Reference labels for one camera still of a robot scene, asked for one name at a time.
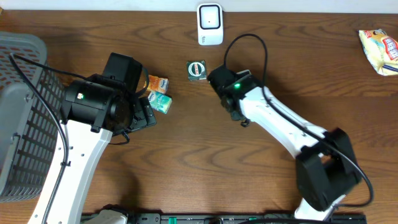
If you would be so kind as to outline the dark green round-logo box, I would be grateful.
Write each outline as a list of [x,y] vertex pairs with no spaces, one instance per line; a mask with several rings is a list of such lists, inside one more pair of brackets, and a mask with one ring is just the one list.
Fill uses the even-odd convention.
[[207,77],[206,63],[204,60],[187,62],[188,80],[190,82],[205,80]]

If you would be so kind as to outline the teal tissue pack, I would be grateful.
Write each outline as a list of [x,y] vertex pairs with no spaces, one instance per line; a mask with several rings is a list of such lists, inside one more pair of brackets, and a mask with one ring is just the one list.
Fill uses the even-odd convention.
[[157,91],[151,91],[147,98],[151,107],[163,114],[167,114],[172,104],[172,99],[170,97]]

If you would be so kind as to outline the large yellow snack bag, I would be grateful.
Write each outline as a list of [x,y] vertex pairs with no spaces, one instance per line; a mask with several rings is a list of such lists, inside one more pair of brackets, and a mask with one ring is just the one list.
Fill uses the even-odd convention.
[[376,73],[397,75],[397,41],[382,29],[359,30],[358,35],[364,54]]

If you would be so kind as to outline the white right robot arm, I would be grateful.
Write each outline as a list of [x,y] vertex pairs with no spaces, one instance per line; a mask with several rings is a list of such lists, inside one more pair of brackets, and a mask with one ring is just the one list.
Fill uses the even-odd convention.
[[295,159],[302,201],[298,219],[325,221],[358,185],[361,174],[348,135],[314,125],[286,107],[249,70],[235,73],[218,67],[207,77],[233,120],[254,122],[283,145]]

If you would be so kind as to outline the orange tissue pack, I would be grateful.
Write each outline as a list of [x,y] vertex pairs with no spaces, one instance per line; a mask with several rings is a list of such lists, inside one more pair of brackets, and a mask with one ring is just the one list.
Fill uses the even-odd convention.
[[149,75],[149,83],[145,82],[144,87],[147,87],[147,91],[157,91],[161,94],[166,94],[169,87],[169,79]]

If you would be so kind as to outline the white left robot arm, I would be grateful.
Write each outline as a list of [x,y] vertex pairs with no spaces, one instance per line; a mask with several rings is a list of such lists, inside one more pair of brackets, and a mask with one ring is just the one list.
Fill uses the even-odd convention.
[[146,89],[147,69],[130,56],[112,53],[101,75],[65,89],[55,154],[29,223],[79,223],[99,159],[111,138],[154,126]]

